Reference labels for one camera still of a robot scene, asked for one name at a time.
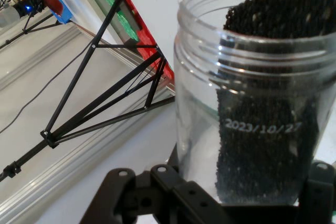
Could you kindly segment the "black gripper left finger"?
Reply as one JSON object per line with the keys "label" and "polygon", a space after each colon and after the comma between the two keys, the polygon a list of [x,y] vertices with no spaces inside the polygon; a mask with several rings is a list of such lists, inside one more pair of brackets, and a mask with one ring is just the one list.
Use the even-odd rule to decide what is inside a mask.
{"label": "black gripper left finger", "polygon": [[86,210],[86,222],[136,223],[144,215],[157,223],[226,222],[222,206],[169,165],[140,175],[128,168],[109,171]]}

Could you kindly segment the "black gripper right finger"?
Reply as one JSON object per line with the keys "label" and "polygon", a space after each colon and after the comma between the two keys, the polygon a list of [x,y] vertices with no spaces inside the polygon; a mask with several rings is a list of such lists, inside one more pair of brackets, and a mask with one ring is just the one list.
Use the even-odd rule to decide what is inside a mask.
{"label": "black gripper right finger", "polygon": [[332,223],[335,212],[335,168],[313,161],[299,197],[299,223]]}

